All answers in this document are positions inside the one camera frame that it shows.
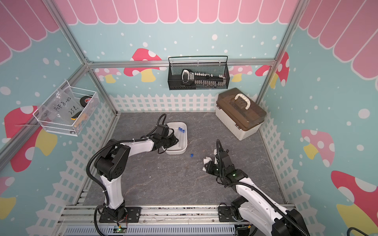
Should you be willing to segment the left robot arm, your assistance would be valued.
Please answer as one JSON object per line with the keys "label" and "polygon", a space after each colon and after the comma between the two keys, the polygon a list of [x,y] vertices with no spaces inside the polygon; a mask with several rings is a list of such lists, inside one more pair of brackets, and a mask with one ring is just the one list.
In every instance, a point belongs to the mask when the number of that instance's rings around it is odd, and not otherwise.
{"label": "left robot arm", "polygon": [[129,157],[160,149],[161,153],[164,153],[179,142],[174,130],[165,123],[166,117],[167,114],[162,114],[154,129],[139,139],[108,141],[89,159],[86,174],[102,188],[105,195],[104,204],[98,206],[95,213],[101,209],[101,214],[117,223],[127,218],[128,211],[121,191],[121,176]]}

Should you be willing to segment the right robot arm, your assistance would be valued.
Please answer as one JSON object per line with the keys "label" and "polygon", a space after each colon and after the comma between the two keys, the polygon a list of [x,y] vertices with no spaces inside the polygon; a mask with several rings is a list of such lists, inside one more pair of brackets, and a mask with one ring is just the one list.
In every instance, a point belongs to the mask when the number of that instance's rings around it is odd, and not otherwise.
{"label": "right robot arm", "polygon": [[260,190],[248,175],[236,169],[221,141],[216,141],[215,159],[204,159],[203,170],[218,184],[231,188],[240,197],[231,203],[235,221],[248,221],[266,236],[308,236],[303,216],[287,209]]}

